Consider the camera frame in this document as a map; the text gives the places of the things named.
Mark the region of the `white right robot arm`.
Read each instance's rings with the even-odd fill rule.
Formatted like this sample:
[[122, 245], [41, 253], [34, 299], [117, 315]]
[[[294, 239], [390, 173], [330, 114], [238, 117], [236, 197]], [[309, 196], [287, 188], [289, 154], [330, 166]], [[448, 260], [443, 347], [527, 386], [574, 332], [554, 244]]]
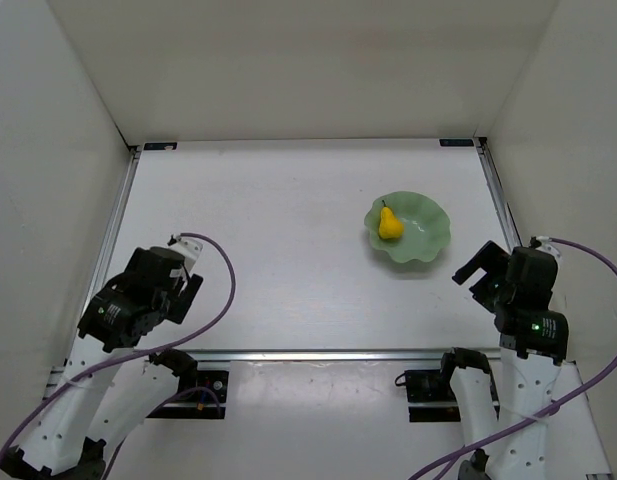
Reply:
[[470, 458], [461, 479], [544, 479], [549, 424], [540, 410], [553, 400], [566, 358], [569, 324], [550, 307], [557, 260], [533, 247], [506, 252], [487, 242], [453, 276], [494, 316], [500, 334], [501, 376], [486, 355], [455, 347], [442, 358], [441, 377], [454, 395]]

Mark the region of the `yellow fake pear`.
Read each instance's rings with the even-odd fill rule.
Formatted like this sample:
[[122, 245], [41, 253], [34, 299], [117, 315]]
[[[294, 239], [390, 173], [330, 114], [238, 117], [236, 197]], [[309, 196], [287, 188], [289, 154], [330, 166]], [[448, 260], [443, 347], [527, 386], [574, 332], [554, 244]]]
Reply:
[[404, 225], [396, 216], [394, 211], [382, 201], [380, 210], [380, 221], [378, 226], [378, 236], [382, 240], [392, 241], [400, 239], [404, 234]]

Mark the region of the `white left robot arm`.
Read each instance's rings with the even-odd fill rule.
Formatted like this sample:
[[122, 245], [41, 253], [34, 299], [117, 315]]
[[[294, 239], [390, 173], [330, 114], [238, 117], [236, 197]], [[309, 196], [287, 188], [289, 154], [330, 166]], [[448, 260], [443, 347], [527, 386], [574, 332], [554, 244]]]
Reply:
[[89, 301], [52, 393], [0, 450], [14, 479], [102, 479], [131, 431], [191, 381], [197, 363], [177, 344], [138, 350], [165, 321], [184, 321], [202, 285], [191, 236], [138, 248]]

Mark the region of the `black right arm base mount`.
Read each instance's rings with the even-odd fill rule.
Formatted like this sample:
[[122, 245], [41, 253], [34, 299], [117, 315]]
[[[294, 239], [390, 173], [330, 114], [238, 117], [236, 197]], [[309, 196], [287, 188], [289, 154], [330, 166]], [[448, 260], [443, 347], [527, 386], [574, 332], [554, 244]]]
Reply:
[[406, 392], [410, 423], [460, 421], [454, 394], [438, 370], [405, 370], [394, 385]]

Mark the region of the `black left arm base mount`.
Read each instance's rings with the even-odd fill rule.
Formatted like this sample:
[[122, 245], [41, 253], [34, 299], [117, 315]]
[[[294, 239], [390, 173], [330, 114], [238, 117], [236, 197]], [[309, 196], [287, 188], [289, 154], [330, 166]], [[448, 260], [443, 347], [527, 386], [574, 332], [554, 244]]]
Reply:
[[229, 387], [227, 363], [202, 362], [194, 377], [179, 381], [175, 398], [153, 411], [150, 419], [223, 420]]

